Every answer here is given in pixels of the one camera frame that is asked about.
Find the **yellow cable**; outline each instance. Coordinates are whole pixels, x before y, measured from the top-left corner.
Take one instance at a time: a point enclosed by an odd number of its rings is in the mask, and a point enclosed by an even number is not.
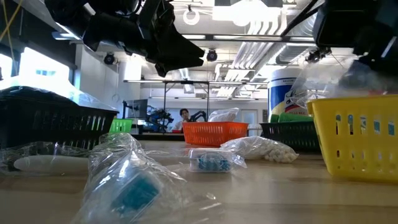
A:
[[[12,22],[14,21],[15,17],[17,16],[17,13],[19,11],[19,9],[21,8],[21,4],[24,0],[20,0],[17,6],[17,9],[15,10],[15,12],[13,13],[13,15],[11,16],[10,21],[7,23],[7,26],[5,28],[5,30],[1,33],[0,35],[0,41],[2,40],[2,38],[4,37],[4,35],[6,35],[6,32],[10,29],[10,26],[12,24]]]
[[[4,10],[4,18],[6,20],[6,23],[8,23],[7,10],[6,10],[6,1],[2,2],[2,8]],[[9,43],[10,49],[11,49],[12,65],[14,66],[15,72],[18,72],[17,63],[16,63],[15,57],[14,57],[14,48],[12,48],[10,30],[7,30],[7,35],[8,35],[8,43]]]

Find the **black basket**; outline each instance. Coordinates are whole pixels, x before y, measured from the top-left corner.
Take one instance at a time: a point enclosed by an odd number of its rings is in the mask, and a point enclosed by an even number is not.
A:
[[[261,127],[265,138],[282,142],[298,153],[321,153],[313,121],[262,123]]]
[[[35,141],[92,149],[117,115],[59,96],[39,95],[45,97],[0,97],[0,149]]]

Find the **person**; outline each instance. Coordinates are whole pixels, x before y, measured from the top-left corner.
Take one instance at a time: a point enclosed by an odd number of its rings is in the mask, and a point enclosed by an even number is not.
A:
[[[182,123],[183,122],[190,122],[190,116],[189,116],[189,111],[188,109],[184,108],[180,110],[180,116],[182,118],[182,121],[177,122],[177,124],[174,125],[173,130],[182,130]]]

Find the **computer monitor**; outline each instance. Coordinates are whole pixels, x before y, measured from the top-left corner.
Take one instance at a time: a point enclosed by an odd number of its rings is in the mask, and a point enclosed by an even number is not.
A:
[[[146,119],[148,100],[134,100],[130,105],[132,106],[132,110],[129,110],[128,113],[130,118]]]

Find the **camera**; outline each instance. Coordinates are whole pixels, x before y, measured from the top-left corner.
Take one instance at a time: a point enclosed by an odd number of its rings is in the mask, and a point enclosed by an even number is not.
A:
[[[209,52],[207,53],[207,61],[209,61],[209,62],[214,62],[214,61],[216,61],[217,60],[217,53],[216,53],[216,50],[213,50],[213,49],[211,49],[211,50],[209,50]]]
[[[114,53],[112,52],[108,52],[104,58],[104,63],[106,65],[114,65],[116,64],[118,61],[116,60],[116,58],[114,57]]]

